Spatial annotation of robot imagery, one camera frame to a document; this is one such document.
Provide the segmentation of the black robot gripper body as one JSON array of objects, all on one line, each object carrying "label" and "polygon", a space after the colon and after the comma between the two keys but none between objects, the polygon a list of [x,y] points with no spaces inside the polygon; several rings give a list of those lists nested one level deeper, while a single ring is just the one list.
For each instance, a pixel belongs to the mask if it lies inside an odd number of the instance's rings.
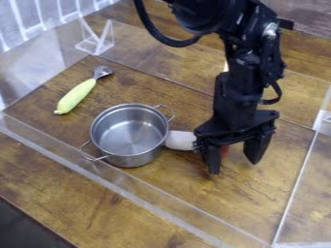
[{"label": "black robot gripper body", "polygon": [[278,100],[263,100],[264,84],[256,73],[220,73],[215,81],[214,112],[194,130],[196,146],[204,152],[208,145],[219,147],[246,141],[246,133],[275,130],[275,110],[258,109]]}]

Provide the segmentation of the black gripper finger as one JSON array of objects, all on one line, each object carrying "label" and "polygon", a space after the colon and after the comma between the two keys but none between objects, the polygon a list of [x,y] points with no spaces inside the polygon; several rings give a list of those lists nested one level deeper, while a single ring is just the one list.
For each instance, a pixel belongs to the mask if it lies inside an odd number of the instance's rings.
[{"label": "black gripper finger", "polygon": [[243,153],[251,164],[256,165],[266,154],[270,146],[271,136],[274,131],[250,131],[246,133],[247,138],[243,145]]},{"label": "black gripper finger", "polygon": [[208,145],[203,154],[204,162],[211,174],[218,174],[222,167],[222,152],[220,147],[216,145]]}]

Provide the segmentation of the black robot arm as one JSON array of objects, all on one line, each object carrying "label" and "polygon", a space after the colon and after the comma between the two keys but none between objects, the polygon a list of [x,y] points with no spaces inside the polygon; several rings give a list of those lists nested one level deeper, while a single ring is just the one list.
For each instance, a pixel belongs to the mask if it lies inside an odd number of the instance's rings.
[{"label": "black robot arm", "polygon": [[195,147],[208,172],[222,166],[222,148],[242,142],[248,161],[259,163],[270,145],[279,113],[260,110],[279,99],[263,98],[264,88],[282,93],[276,81],[286,63],[280,56],[276,13],[259,0],[164,0],[180,25],[198,35],[215,33],[226,46],[228,70],[215,81],[214,114],[194,130]]}]

